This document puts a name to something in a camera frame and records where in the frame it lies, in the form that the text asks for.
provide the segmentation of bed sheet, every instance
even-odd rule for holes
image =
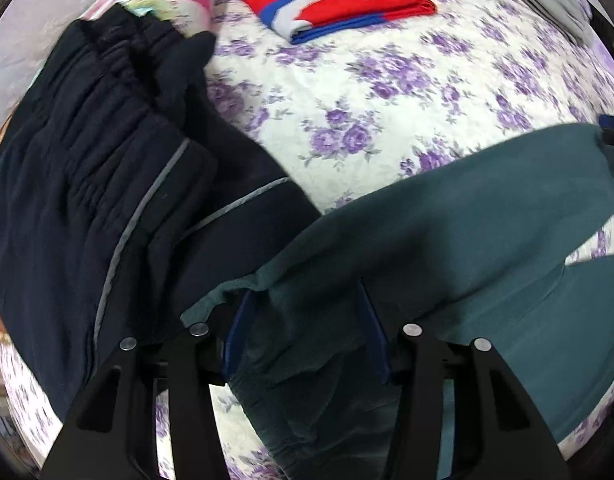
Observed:
[[[94,0],[39,10],[51,16],[39,29],[28,6],[41,0],[20,1],[0,23],[0,124],[66,23]],[[614,64],[599,41],[591,50],[567,43],[518,0],[435,1],[436,16],[290,46],[242,1],[218,0],[210,97],[322,212],[527,131],[614,113]],[[29,29],[20,30],[21,15]],[[614,216],[568,261],[609,253]],[[46,455],[59,421],[13,346],[0,346],[0,365],[14,416]],[[228,388],[212,398],[232,478],[281,478]],[[613,398],[614,385],[561,442],[565,457]],[[166,394],[156,412],[161,472],[173,478]]]

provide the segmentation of silver screw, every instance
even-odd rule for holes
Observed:
[[[133,338],[133,337],[126,337],[122,341],[120,341],[120,348],[127,352],[129,350],[133,350],[134,348],[136,348],[137,344],[138,344],[138,342],[136,341],[135,338]]]
[[[479,337],[473,342],[473,345],[481,352],[489,352],[491,350],[491,343],[489,339]]]
[[[205,323],[196,323],[189,327],[189,333],[194,337],[200,337],[209,333],[209,327]]]
[[[420,325],[416,325],[415,323],[407,323],[404,327],[402,327],[402,332],[411,337],[418,337],[421,333],[423,333],[423,329]]]

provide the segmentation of gray piping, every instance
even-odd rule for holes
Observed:
[[[138,220],[140,219],[140,215],[142,215],[149,201],[153,198],[158,188],[165,181],[167,175],[171,172],[173,167],[176,165],[180,157],[183,155],[184,150],[187,149],[189,145],[189,139],[183,140],[180,144],[176,152],[171,156],[168,163],[162,169],[160,174],[156,177],[151,184],[151,187],[145,193],[145,196],[142,197],[140,202],[138,203],[138,207],[136,211],[133,212],[132,217],[129,219],[129,223],[127,227],[124,228],[122,235],[120,235],[120,240],[118,240],[118,244],[114,249],[114,254],[111,257],[111,262],[109,263],[109,269],[107,270],[106,278],[104,279],[103,291],[100,295],[100,302],[98,303],[98,310],[96,311],[96,321],[94,323],[94,366],[98,366],[98,336],[100,335],[100,327],[103,322],[104,312],[106,311],[106,303],[109,298],[109,293],[111,292],[112,284],[114,281],[114,277],[116,276],[116,271],[118,269],[118,265],[120,264],[120,257],[122,256],[122,251],[124,247],[127,245],[127,241],[129,241],[129,237],[132,235],[136,225],[138,225]]]
[[[270,189],[273,189],[276,186],[280,186],[280,184],[284,184],[285,182],[289,182],[291,179],[288,176],[284,176],[282,178],[279,178],[278,180],[274,180],[272,182],[270,182],[269,184],[265,184],[262,187],[259,187],[258,189],[252,191],[249,194],[246,194],[244,197],[239,198],[237,200],[234,200],[234,202],[227,204],[225,207],[221,207],[220,209],[218,209],[218,211],[215,211],[213,213],[211,213],[209,216],[203,218],[202,220],[200,220],[195,226],[190,227],[189,229],[187,229],[186,232],[184,232],[183,235],[183,239],[187,238],[189,235],[195,233],[196,231],[199,231],[200,229],[202,229],[203,227],[205,227],[207,224],[210,224],[211,222],[213,222],[214,220],[220,218],[223,215],[226,215],[229,211],[231,211],[232,209],[235,209],[247,202],[249,202],[250,200],[253,200],[254,198],[256,198],[257,196],[262,195],[264,192],[269,191]]]

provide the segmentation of bed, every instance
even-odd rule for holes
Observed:
[[[62,29],[95,1],[11,3],[0,20],[0,125]],[[433,1],[435,16],[291,46],[241,0],[216,0],[210,97],[323,213],[513,136],[614,114],[614,62],[599,40],[573,46],[519,0]],[[614,216],[568,263],[612,253]],[[42,462],[60,421],[14,346],[0,344],[0,368],[12,415]],[[231,477],[283,478],[229,389],[214,388],[212,398]],[[565,458],[613,399],[614,382],[560,442]],[[161,474],[174,478],[166,392],[156,436]]]

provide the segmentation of white floral fabric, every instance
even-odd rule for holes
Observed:
[[[241,0],[218,0],[210,98],[323,213],[528,131],[614,114],[614,63],[600,41],[573,46],[519,0],[434,1],[434,16],[291,46]],[[614,216],[567,261],[611,253]],[[0,364],[14,416],[46,454],[59,421],[13,347],[0,347]],[[212,399],[231,477],[282,478],[229,389]],[[614,384],[560,444],[566,458],[613,399]],[[161,473],[173,478],[166,394],[156,416]]]

